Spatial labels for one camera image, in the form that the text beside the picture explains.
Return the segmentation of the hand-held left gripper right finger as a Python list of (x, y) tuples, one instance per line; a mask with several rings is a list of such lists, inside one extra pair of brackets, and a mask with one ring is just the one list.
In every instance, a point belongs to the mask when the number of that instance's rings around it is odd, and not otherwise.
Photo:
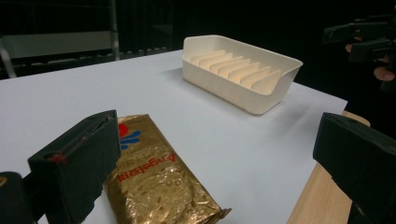
[(396, 224), (396, 140), (359, 121), (324, 113), (313, 158), (370, 224)]

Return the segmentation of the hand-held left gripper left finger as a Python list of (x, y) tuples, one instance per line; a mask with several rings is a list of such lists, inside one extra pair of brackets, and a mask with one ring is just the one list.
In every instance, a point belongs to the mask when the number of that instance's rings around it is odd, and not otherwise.
[(35, 218), (80, 224), (120, 157), (117, 112), (91, 115), (28, 159)]

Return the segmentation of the gold foil snack packet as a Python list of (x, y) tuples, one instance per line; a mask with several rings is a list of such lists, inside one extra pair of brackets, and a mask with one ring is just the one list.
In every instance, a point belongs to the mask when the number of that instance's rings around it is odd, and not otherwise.
[(119, 119), (121, 157), (105, 182), (118, 224), (217, 224), (222, 208), (148, 115)]

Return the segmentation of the cream plastic rack with dividers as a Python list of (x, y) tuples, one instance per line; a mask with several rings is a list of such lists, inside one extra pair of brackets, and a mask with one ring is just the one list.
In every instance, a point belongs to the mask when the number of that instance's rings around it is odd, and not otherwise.
[(278, 105), (303, 66), (221, 35), (187, 37), (182, 61), (185, 80), (254, 115)]

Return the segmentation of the grey panel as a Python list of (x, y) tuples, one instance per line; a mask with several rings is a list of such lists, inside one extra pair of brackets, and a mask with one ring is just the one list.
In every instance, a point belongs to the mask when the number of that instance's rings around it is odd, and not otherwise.
[(0, 49), (11, 59), (116, 49), (118, 46), (118, 37), (111, 31), (0, 37)]

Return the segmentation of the slanted metal stand leg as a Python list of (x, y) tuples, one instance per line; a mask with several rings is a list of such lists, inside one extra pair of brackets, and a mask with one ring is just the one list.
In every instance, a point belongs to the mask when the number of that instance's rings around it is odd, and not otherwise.
[(14, 71), (14, 67), (12, 65), (11, 58), (4, 46), (3, 40), (0, 38), (0, 58), (7, 70), (7, 75), (9, 78), (15, 78), (17, 75)]

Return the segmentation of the white table sheet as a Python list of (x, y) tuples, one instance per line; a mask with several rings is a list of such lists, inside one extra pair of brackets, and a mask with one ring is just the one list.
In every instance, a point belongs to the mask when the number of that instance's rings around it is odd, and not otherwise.
[(220, 224), (287, 224), (314, 168), (320, 117), (343, 99), (300, 84), (254, 116), (182, 76), (177, 51), (0, 80), (0, 172), (89, 115), (147, 114), (219, 205)]

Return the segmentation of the metal stand pole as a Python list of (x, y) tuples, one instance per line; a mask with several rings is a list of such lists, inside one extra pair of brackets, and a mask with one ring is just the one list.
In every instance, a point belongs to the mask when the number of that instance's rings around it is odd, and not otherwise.
[(112, 41), (112, 51), (114, 60), (118, 61), (120, 59), (120, 42), (119, 42), (119, 32), (117, 23), (117, 8), (116, 0), (108, 0), (109, 3), (109, 16), (110, 16), (110, 33)]

